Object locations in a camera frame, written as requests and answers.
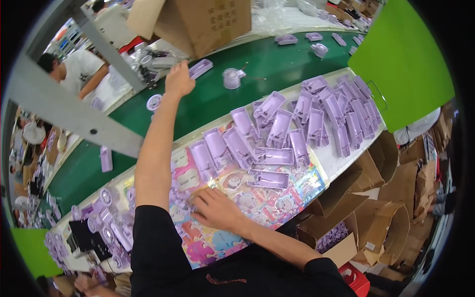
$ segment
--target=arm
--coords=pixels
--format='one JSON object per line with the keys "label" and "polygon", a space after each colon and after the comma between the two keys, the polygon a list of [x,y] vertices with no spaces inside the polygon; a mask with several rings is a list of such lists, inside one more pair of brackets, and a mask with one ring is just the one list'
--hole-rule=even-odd
{"label": "arm", "polygon": [[192,216],[198,222],[251,240],[302,270],[309,261],[322,257],[303,242],[249,219],[218,189],[206,188],[198,191],[193,203],[198,207],[198,212]]}

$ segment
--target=cardboard box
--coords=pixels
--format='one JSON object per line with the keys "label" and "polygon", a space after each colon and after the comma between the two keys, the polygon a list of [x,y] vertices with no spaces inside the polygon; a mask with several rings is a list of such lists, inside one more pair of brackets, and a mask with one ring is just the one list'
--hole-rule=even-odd
{"label": "cardboard box", "polygon": [[[297,226],[299,240],[315,249],[318,239],[340,222],[341,220],[336,221],[334,218],[324,219],[323,217],[311,215]],[[358,252],[356,248],[358,246],[358,226],[354,212],[345,218],[343,222],[348,228],[348,236],[323,253],[323,256],[330,258],[338,268],[346,264]]]}
{"label": "cardboard box", "polygon": [[379,188],[384,185],[384,179],[381,177],[376,164],[367,150],[355,161],[363,168],[361,176],[351,186],[350,192],[365,192],[367,190]]}
{"label": "cardboard box", "polygon": [[251,30],[251,1],[141,0],[132,5],[127,25],[201,58]]}

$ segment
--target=purple plastic housing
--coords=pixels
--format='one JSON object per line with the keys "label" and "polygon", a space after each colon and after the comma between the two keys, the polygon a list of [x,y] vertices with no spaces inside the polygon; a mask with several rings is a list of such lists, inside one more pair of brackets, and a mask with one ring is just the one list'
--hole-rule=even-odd
{"label": "purple plastic housing", "polygon": [[204,139],[190,145],[190,151],[203,181],[208,182],[219,176]]}
{"label": "purple plastic housing", "polygon": [[101,146],[100,150],[102,172],[112,171],[112,150],[106,146]]}
{"label": "purple plastic housing", "polygon": [[257,147],[254,154],[259,156],[256,164],[264,165],[292,165],[294,151],[291,148],[276,149],[273,147]]}
{"label": "purple plastic housing", "polygon": [[320,41],[323,39],[323,36],[320,33],[313,32],[305,34],[305,38],[309,39],[310,41]]}
{"label": "purple plastic housing", "polygon": [[338,34],[338,33],[332,33],[333,39],[336,40],[336,42],[341,45],[342,47],[346,46],[346,42],[343,40],[343,38]]}
{"label": "purple plastic housing", "polygon": [[279,45],[295,44],[298,41],[297,37],[295,37],[294,35],[277,36],[274,40]]}
{"label": "purple plastic housing", "polygon": [[248,186],[270,189],[287,189],[289,174],[251,169],[247,173],[254,176],[254,182],[247,182]]}
{"label": "purple plastic housing", "polygon": [[302,81],[302,89],[313,95],[317,94],[327,86],[328,82],[321,75]]}
{"label": "purple plastic housing", "polygon": [[267,97],[267,99],[261,104],[261,106],[259,106],[254,112],[254,118],[257,119],[257,117],[261,116],[264,118],[262,124],[268,124],[272,120],[273,115],[277,112],[277,109],[279,109],[285,103],[285,101],[286,98],[279,92],[272,92],[269,97]]}
{"label": "purple plastic housing", "polygon": [[242,169],[250,169],[251,164],[257,162],[254,150],[236,127],[231,127],[223,132],[223,139],[228,146],[234,160]]}
{"label": "purple plastic housing", "polygon": [[213,128],[203,133],[203,139],[209,148],[217,170],[221,170],[225,164],[233,163],[233,157],[218,128]]}
{"label": "purple plastic housing", "polygon": [[289,131],[290,143],[294,150],[295,165],[300,166],[302,163],[305,167],[310,166],[310,155],[305,144],[305,136],[302,129],[295,129]]}
{"label": "purple plastic housing", "polygon": [[275,115],[276,118],[272,124],[272,128],[270,129],[266,145],[271,146],[274,144],[276,148],[281,149],[284,146],[287,133],[289,132],[292,113],[285,109],[279,109]]}
{"label": "purple plastic housing", "polygon": [[195,65],[193,65],[193,67],[189,69],[190,77],[193,79],[197,79],[211,68],[213,68],[213,62],[208,59],[202,59],[200,62],[196,63]]}
{"label": "purple plastic housing", "polygon": [[231,110],[230,114],[234,120],[234,124],[236,124],[239,132],[243,134],[244,137],[252,137],[255,142],[259,141],[259,134],[254,127],[254,124],[252,123],[245,107]]}

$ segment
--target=worker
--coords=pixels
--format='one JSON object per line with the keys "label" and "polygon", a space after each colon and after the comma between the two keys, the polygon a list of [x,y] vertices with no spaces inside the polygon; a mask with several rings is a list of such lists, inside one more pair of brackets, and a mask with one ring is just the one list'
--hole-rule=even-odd
{"label": "worker", "polygon": [[109,73],[109,68],[103,60],[82,49],[69,55],[63,63],[60,63],[54,55],[44,53],[39,58],[38,65],[48,72],[52,79],[81,100],[94,91]]}
{"label": "worker", "polygon": [[192,217],[254,244],[207,267],[191,269],[169,215],[169,191],[173,124],[181,98],[194,87],[186,60],[171,69],[140,150],[135,168],[132,296],[356,296],[332,260],[254,222],[218,189],[197,191],[192,203],[198,210]]}

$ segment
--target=lavender plastic component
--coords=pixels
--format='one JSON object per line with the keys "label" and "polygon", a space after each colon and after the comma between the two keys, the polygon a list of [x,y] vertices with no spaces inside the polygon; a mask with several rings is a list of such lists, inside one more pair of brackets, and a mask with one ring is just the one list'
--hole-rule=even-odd
{"label": "lavender plastic component", "polygon": [[101,158],[102,172],[112,171],[112,169],[113,169],[113,166],[112,166],[112,150],[108,147],[101,146],[100,158]]}
{"label": "lavender plastic component", "polygon": [[323,76],[312,77],[302,81],[302,88],[315,95],[328,86],[328,82]]}
{"label": "lavender plastic component", "polygon": [[209,148],[209,152],[217,170],[221,170],[225,166],[221,163],[223,160],[225,160],[225,164],[233,163],[233,157],[218,128],[213,128],[203,133],[203,139]]}
{"label": "lavender plastic component", "polygon": [[261,116],[264,118],[262,124],[268,124],[277,112],[277,109],[285,103],[285,100],[286,98],[277,91],[270,93],[269,97],[254,112],[254,118],[257,119],[258,116]]}
{"label": "lavender plastic component", "polygon": [[190,145],[190,151],[191,155],[193,155],[196,166],[198,167],[199,175],[203,181],[207,182],[218,177],[218,171],[216,170],[214,160],[211,157],[204,140],[199,140]]}
{"label": "lavender plastic component", "polygon": [[266,145],[271,146],[274,144],[276,148],[281,149],[284,145],[287,133],[289,132],[290,123],[292,121],[292,113],[285,109],[279,109],[275,115],[276,118],[272,124],[272,128],[270,129],[270,134],[267,138]]}
{"label": "lavender plastic component", "polygon": [[254,182],[247,182],[248,186],[270,189],[287,189],[289,174],[251,169],[247,173],[254,176]]}
{"label": "lavender plastic component", "polygon": [[360,144],[363,142],[363,131],[361,130],[360,123],[358,123],[356,114],[347,113],[346,123],[348,124],[351,146],[353,149],[357,150],[360,148]]}
{"label": "lavender plastic component", "polygon": [[338,129],[333,128],[333,134],[336,143],[336,152],[340,158],[346,158],[350,155],[350,140],[346,127],[342,126]]}
{"label": "lavender plastic component", "polygon": [[202,59],[200,62],[196,63],[195,65],[193,65],[193,67],[189,69],[190,77],[193,79],[197,79],[211,68],[213,68],[213,62],[208,59]]}
{"label": "lavender plastic component", "polygon": [[323,39],[323,36],[317,32],[307,33],[305,34],[305,37],[308,38],[310,41],[320,41]]}
{"label": "lavender plastic component", "polygon": [[223,139],[239,167],[249,169],[252,163],[257,162],[254,150],[236,127],[231,127],[224,131]]}
{"label": "lavender plastic component", "polygon": [[338,34],[338,33],[332,33],[333,39],[336,40],[336,42],[341,45],[342,47],[346,46],[346,42],[343,40],[343,38]]}
{"label": "lavender plastic component", "polygon": [[300,161],[305,167],[310,166],[310,155],[305,144],[305,136],[302,129],[295,129],[289,131],[290,143],[294,150],[295,165],[299,167]]}
{"label": "lavender plastic component", "polygon": [[254,124],[252,123],[245,107],[231,110],[230,114],[239,132],[244,137],[252,137],[255,142],[259,141],[259,134],[257,133],[256,128],[254,127]]}
{"label": "lavender plastic component", "polygon": [[274,40],[279,45],[295,44],[298,41],[297,37],[295,37],[294,35],[277,36]]}
{"label": "lavender plastic component", "polygon": [[257,147],[254,154],[259,156],[256,164],[264,165],[292,165],[294,151],[291,148],[276,149],[272,147]]}
{"label": "lavender plastic component", "polygon": [[315,142],[316,147],[320,147],[322,141],[322,132],[324,112],[320,109],[311,108],[310,109],[310,120],[308,122],[307,130],[307,144],[310,144],[310,140]]}

